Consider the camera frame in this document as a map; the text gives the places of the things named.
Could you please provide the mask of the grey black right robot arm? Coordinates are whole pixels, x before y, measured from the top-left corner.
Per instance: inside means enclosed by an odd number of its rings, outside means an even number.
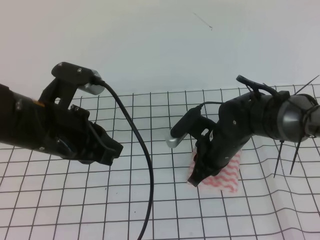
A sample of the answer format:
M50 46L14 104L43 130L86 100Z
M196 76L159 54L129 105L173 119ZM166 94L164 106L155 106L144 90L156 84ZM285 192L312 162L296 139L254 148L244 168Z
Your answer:
M320 136L320 105L314 97L276 91L242 75L236 80L249 92L219 103L217 122L201 114L201 103L184 114L166 139L170 148L186 135L196 139L195 165L188 178L195 187L219 174L254 135L297 145Z

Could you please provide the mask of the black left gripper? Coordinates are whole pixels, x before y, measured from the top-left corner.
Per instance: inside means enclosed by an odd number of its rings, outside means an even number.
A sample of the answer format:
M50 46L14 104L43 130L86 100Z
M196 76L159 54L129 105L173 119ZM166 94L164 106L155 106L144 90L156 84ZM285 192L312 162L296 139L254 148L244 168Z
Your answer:
M78 90L93 80L92 69L61 62L54 80L34 100L0 86L0 141L6 145L111 166L123 145L89 121L90 113L70 106Z

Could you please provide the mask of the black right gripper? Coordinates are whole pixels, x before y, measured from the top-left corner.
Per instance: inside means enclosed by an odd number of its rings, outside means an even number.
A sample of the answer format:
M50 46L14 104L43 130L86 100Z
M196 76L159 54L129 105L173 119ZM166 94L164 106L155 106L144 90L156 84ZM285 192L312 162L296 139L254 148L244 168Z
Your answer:
M253 135L250 127L252 97L239 96L222 103L217 122L201 115L204 105L192 107L170 130L173 137L187 133L196 139L195 166L188 178L194 187L218 174Z

